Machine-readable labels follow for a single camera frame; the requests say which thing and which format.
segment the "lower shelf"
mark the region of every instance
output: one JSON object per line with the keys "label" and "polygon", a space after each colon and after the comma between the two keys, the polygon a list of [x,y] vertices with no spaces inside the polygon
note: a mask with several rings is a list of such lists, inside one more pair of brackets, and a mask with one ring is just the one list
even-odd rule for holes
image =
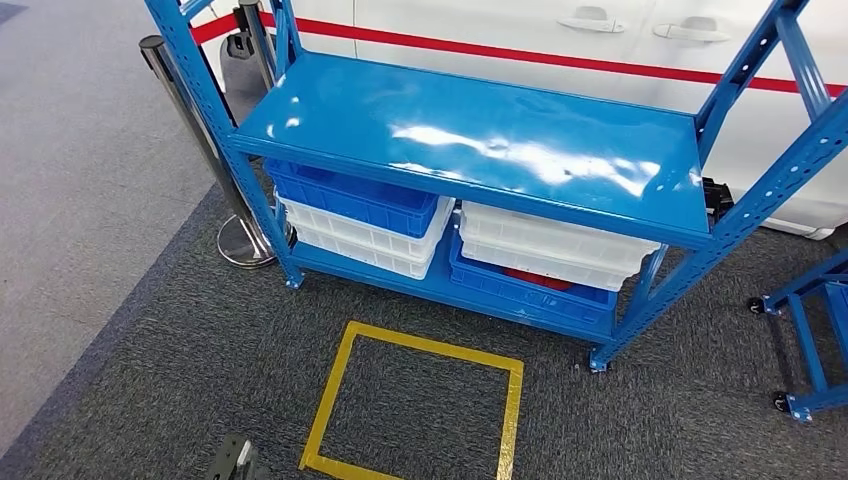
{"label": "lower shelf", "polygon": [[423,280],[414,280],[371,265],[298,243],[292,250],[294,262],[304,268],[329,273],[357,282],[367,283],[400,293],[452,305],[466,310],[491,315],[513,322],[542,328],[562,335],[581,338],[594,343],[607,343],[611,339],[613,319],[585,323],[564,318],[523,303],[480,292],[450,281],[450,238],[453,221],[445,229],[436,247],[433,263]]}

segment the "yellow floor marking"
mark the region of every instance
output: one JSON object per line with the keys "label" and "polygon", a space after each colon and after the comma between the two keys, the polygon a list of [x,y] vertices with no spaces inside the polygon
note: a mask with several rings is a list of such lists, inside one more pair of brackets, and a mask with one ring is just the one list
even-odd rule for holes
{"label": "yellow floor marking", "polygon": [[339,351],[336,353],[336,359],[333,362],[333,368],[330,370],[330,376],[327,378],[327,386],[324,388],[321,403],[318,405],[318,412],[315,414],[315,420],[312,423],[312,430],[309,432],[309,439],[306,441],[306,447],[303,449],[303,457],[301,457],[299,465],[301,470],[309,467],[344,480],[399,480],[398,477],[322,457],[318,454],[318,450],[321,447],[321,440],[324,438],[324,432],[327,430],[327,422],[330,420],[333,404],[336,402],[336,396],[339,393],[342,376],[344,376],[345,367],[350,358],[353,340],[357,335],[509,371],[496,479],[510,480],[512,478],[515,435],[518,431],[518,407],[521,402],[521,381],[524,375],[524,363],[514,358],[502,357],[492,353],[458,347],[405,333],[393,332],[355,321],[348,323],[345,333],[342,336]]}

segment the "light gray carpet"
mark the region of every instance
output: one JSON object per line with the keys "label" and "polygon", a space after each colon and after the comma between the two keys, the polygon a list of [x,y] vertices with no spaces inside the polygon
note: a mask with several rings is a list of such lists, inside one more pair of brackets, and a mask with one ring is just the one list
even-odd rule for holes
{"label": "light gray carpet", "polygon": [[[819,243],[755,233],[592,375],[586,345],[555,334],[318,273],[291,291],[276,267],[230,268],[214,247],[224,212],[213,191],[166,252],[161,285],[104,330],[72,372],[77,393],[45,406],[63,414],[41,433],[36,418],[0,478],[201,478],[227,432],[258,445],[271,478],[325,478],[297,465],[352,319],[524,361],[516,479],[848,471],[848,410],[810,425],[775,411],[772,390],[808,388],[792,328],[743,305],[845,245],[845,232]],[[494,478],[505,382],[489,367],[359,341],[321,453],[405,478]]]}

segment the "shelf caster wheel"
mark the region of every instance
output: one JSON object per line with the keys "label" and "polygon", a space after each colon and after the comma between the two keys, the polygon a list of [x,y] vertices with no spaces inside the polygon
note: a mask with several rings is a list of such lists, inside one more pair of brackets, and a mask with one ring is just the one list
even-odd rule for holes
{"label": "shelf caster wheel", "polygon": [[749,298],[746,302],[746,305],[748,306],[748,310],[750,310],[751,313],[766,313],[766,304],[760,297]]}
{"label": "shelf caster wheel", "polygon": [[589,358],[589,371],[591,373],[604,373],[607,370],[609,370],[611,366],[612,366],[611,363],[601,364],[601,363],[593,361],[591,359],[591,357]]}
{"label": "shelf caster wheel", "polygon": [[789,393],[777,391],[771,394],[771,403],[779,412],[789,413]]}

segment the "blue metal shelf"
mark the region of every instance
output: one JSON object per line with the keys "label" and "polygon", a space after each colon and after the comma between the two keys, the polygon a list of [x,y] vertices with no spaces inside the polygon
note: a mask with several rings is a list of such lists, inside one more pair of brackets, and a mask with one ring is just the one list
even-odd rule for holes
{"label": "blue metal shelf", "polygon": [[[274,2],[278,80],[237,131],[186,21],[186,14],[208,1],[188,2],[184,12],[175,0],[145,0],[177,68],[175,81],[190,93],[277,254],[286,285],[298,288],[299,266],[305,266],[585,338],[597,343],[589,362],[595,371],[604,370],[848,144],[848,92],[833,102],[823,96],[820,75],[795,24],[806,0],[773,0],[695,116],[309,53],[299,43],[290,2]],[[258,21],[258,11],[245,8]],[[710,227],[701,166],[727,112],[778,42],[789,52],[812,122]],[[446,242],[424,281],[307,245],[290,251],[250,153],[663,246],[644,264],[619,321],[582,325],[450,283]],[[688,250],[654,285],[669,244]],[[825,281],[844,276],[828,275]],[[837,389],[848,396],[848,386],[831,391]],[[812,409],[829,400],[810,401]]]}
{"label": "blue metal shelf", "polygon": [[662,243],[710,239],[694,120],[682,113],[305,53],[230,139]]}
{"label": "blue metal shelf", "polygon": [[612,315],[593,322],[564,318],[530,307],[525,303],[507,300],[451,282],[449,259],[453,235],[452,224],[445,229],[445,234],[436,247],[430,270],[423,280],[404,277],[302,242],[298,242],[292,250],[292,259],[299,266],[311,270],[582,338],[590,342],[606,343],[610,340],[613,326]]}

